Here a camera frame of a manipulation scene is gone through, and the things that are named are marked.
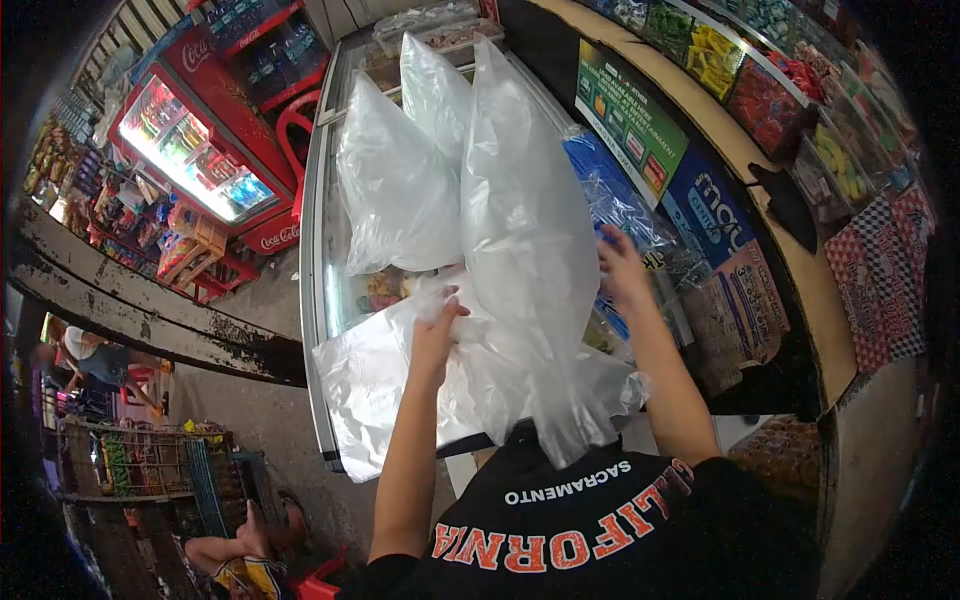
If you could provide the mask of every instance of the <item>concrete floor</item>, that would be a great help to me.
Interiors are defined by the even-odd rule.
[[[267,260],[260,279],[242,286],[214,307],[246,321],[300,339],[297,248]],[[354,565],[367,558],[372,539],[376,481],[354,484],[324,467],[304,389],[250,381],[185,365],[174,373],[170,422],[221,423],[245,450],[262,450],[275,487],[295,493],[303,505],[316,563],[348,545]],[[443,461],[437,467],[435,518],[453,502]]]

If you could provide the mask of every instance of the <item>coca-cola logo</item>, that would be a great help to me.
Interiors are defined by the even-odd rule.
[[[183,68],[187,73],[195,73],[200,68],[200,63],[209,59],[213,53],[210,52],[210,44],[206,42],[206,38],[202,38],[200,41],[185,44],[181,54]]]
[[[294,223],[289,227],[281,229],[271,237],[265,237],[261,239],[260,248],[263,250],[269,250],[273,246],[285,244],[291,240],[297,239],[298,237],[300,237],[300,225]]]

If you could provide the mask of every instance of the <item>red refrigerator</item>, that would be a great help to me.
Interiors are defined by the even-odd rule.
[[[272,254],[299,240],[290,214],[297,178],[202,28],[184,32],[148,67],[108,137],[255,252]]]

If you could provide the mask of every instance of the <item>wooden crate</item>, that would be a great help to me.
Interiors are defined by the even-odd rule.
[[[182,291],[207,267],[220,260],[227,251],[227,235],[213,220],[206,217],[197,220],[193,230],[193,241],[197,245],[190,254],[161,280],[167,285],[172,285],[175,290]]]

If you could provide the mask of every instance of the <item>blue sign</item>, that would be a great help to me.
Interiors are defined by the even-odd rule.
[[[660,203],[686,245],[714,270],[754,239],[747,215],[700,152],[687,146]]]

